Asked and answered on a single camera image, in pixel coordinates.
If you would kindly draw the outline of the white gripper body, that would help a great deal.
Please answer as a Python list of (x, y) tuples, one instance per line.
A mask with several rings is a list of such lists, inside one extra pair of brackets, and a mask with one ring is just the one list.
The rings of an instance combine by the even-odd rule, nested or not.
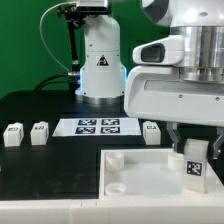
[(224, 127), (224, 83), (183, 81), (175, 67), (137, 66), (128, 75), (129, 117)]

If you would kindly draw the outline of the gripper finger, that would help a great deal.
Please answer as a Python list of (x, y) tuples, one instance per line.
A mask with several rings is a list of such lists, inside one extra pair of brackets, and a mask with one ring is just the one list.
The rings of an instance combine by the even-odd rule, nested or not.
[(166, 124), (166, 129), (173, 142), (173, 150), (176, 153), (180, 153), (181, 152), (181, 144), (180, 144), (181, 136), (178, 132), (178, 124), (176, 122), (169, 121)]
[(218, 135), (218, 137), (212, 145), (212, 148), (213, 148), (212, 156), (214, 159), (218, 158), (218, 156), (221, 152), (220, 147), (224, 143), (224, 127), (217, 128), (217, 135)]

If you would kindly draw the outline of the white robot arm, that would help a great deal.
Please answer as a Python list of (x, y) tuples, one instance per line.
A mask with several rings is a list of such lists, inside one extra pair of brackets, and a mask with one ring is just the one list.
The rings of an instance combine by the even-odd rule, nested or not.
[(125, 75), (108, 0), (78, 0), (87, 15), (80, 96), (91, 103), (123, 97), (128, 116), (165, 121), (176, 149), (178, 124), (213, 126), (216, 158), (224, 143), (224, 0), (141, 0), (141, 8), (170, 35), (136, 47), (136, 67)]

